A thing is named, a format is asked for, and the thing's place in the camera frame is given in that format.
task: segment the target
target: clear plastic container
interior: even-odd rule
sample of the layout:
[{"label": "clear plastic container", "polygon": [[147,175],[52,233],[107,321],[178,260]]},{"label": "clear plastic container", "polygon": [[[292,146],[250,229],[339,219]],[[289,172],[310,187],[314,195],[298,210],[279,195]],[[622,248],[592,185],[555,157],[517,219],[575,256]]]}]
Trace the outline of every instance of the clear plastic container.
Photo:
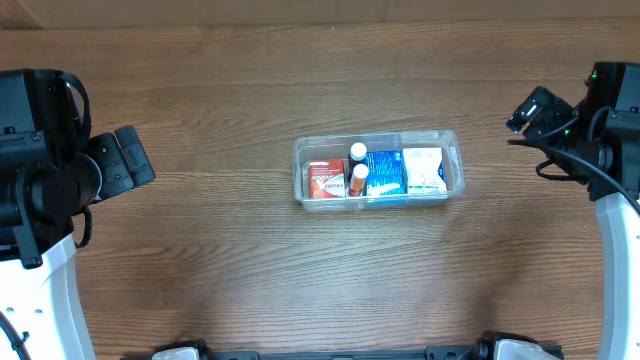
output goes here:
[{"label": "clear plastic container", "polygon": [[[447,191],[428,194],[396,194],[314,199],[310,196],[309,162],[318,159],[343,159],[351,145],[364,143],[367,151],[393,151],[405,148],[439,147]],[[451,130],[407,131],[385,134],[333,135],[299,138],[293,144],[293,187],[298,201],[308,211],[345,211],[382,207],[430,206],[442,204],[464,190],[462,158],[456,134]]]}]

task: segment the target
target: blue packet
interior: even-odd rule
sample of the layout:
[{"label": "blue packet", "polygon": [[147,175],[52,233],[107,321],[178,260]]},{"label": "blue packet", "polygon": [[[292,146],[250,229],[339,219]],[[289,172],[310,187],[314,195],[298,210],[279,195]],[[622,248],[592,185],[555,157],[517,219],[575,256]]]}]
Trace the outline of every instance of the blue packet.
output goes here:
[{"label": "blue packet", "polygon": [[369,168],[366,182],[367,196],[406,194],[401,151],[367,153],[364,164]]}]

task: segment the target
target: beige wall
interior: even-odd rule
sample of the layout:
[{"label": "beige wall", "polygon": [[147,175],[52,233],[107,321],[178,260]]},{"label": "beige wall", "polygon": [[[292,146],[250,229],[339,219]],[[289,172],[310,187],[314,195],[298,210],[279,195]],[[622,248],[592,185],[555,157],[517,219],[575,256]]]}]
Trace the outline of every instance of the beige wall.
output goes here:
[{"label": "beige wall", "polygon": [[639,0],[0,0],[4,28],[635,16]]}]

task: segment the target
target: wooden table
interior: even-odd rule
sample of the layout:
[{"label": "wooden table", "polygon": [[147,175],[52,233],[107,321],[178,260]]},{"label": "wooden table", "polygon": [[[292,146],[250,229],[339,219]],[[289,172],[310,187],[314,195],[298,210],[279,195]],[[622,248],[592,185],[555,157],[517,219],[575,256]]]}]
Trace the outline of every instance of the wooden table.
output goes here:
[{"label": "wooden table", "polygon": [[[85,84],[94,134],[133,124],[158,178],[93,207],[78,287],[101,359],[216,350],[420,349],[517,332],[594,359],[602,254],[585,187],[536,177],[507,117],[568,102],[597,60],[640,59],[637,19],[0,32],[1,68]],[[448,128],[464,195],[311,214],[300,136]]]}]

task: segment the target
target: white bottle cap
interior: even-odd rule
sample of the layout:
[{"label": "white bottle cap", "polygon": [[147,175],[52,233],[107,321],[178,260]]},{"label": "white bottle cap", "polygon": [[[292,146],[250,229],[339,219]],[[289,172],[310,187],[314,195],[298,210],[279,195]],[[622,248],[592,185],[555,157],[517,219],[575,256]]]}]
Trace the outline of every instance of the white bottle cap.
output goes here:
[{"label": "white bottle cap", "polygon": [[349,156],[355,161],[360,161],[367,156],[367,147],[363,143],[355,143],[351,145]]},{"label": "white bottle cap", "polygon": [[369,168],[365,164],[358,164],[353,168],[353,177],[357,179],[366,179],[369,176]]}]

